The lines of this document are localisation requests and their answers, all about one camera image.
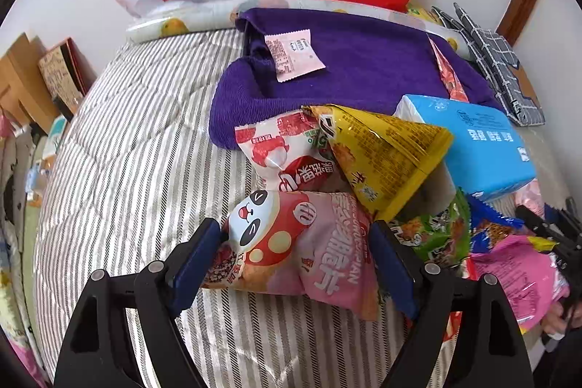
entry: bed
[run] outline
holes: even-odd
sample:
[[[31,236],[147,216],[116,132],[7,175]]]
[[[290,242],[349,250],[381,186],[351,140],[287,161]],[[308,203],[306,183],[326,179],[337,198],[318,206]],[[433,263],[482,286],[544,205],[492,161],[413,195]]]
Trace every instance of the bed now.
[[[257,188],[240,151],[214,146],[216,84],[242,53],[234,29],[127,43],[80,107],[60,145],[34,252],[39,346],[54,376],[60,344],[89,274],[140,271],[187,241],[204,217],[224,222]],[[520,129],[555,206],[569,195],[538,129]],[[511,197],[495,203],[507,213]],[[141,375],[157,386],[139,319],[128,320]],[[302,297],[203,289],[177,326],[211,387],[379,386],[406,336],[391,301],[379,320]],[[441,386],[453,343],[431,385]]]

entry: plaid fabric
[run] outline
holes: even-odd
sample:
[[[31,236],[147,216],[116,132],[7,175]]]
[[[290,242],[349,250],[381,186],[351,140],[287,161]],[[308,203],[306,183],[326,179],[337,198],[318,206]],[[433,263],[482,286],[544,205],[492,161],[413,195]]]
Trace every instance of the plaid fabric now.
[[[469,52],[471,53],[473,61],[477,64],[478,70],[481,73],[481,75],[485,79],[487,79],[487,82],[489,83],[491,89],[495,93],[495,97],[496,97],[497,101],[499,101],[499,104],[501,104],[503,106],[503,109],[505,110],[505,114],[513,122],[517,123],[517,118],[515,117],[513,112],[509,109],[509,107],[507,107],[507,104],[505,103],[505,99],[503,98],[501,88],[497,84],[497,81],[495,80],[495,77],[493,75],[493,72],[491,71],[491,68],[489,67],[489,65],[485,61],[485,57],[481,53],[481,50],[479,50],[479,48],[477,47],[475,40],[473,40],[473,38],[471,37],[469,32],[465,30],[465,27],[463,27],[462,24],[460,24],[458,21],[453,19],[449,14],[447,14],[446,12],[443,12],[439,8],[433,7],[432,12],[439,18],[439,20],[441,21],[441,23],[445,27],[447,27],[451,30],[454,30],[456,32],[459,32],[459,34],[462,35],[464,40],[467,42],[467,47],[469,47]]]
[[[519,81],[509,69],[509,66],[519,68],[519,60],[507,41],[491,30],[480,28],[458,4],[454,5],[457,17],[493,72],[501,88],[503,103],[513,112],[509,117],[521,126],[545,124],[543,111],[522,94]]]

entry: purple cloth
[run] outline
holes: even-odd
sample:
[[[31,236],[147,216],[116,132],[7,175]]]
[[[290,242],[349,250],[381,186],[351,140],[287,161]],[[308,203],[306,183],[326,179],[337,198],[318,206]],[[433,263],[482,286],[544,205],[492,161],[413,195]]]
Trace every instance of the purple cloth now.
[[[253,124],[301,106],[338,104],[391,115],[405,94],[449,98],[427,34],[383,20],[338,12],[255,8],[236,21],[245,53],[226,69],[210,111],[210,138],[235,150],[236,125]],[[264,35],[311,30],[326,68],[279,83]],[[502,110],[487,81],[442,38],[469,101]]]

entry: book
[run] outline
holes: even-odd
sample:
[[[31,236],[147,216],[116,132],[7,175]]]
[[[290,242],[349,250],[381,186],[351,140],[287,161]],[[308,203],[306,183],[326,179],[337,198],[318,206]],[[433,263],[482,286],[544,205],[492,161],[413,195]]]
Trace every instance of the book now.
[[[51,97],[53,100],[59,97],[72,114],[77,112],[87,93],[74,52],[73,41],[67,38],[39,60],[39,69]]]

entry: tissue box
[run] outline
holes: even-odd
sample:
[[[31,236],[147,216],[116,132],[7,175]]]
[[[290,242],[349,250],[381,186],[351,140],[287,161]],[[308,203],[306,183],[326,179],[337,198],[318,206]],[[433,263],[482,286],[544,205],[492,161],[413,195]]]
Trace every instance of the tissue box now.
[[[521,137],[497,109],[440,97],[403,96],[394,114],[446,127],[455,140],[444,163],[455,186],[483,200],[513,192],[535,178]]]

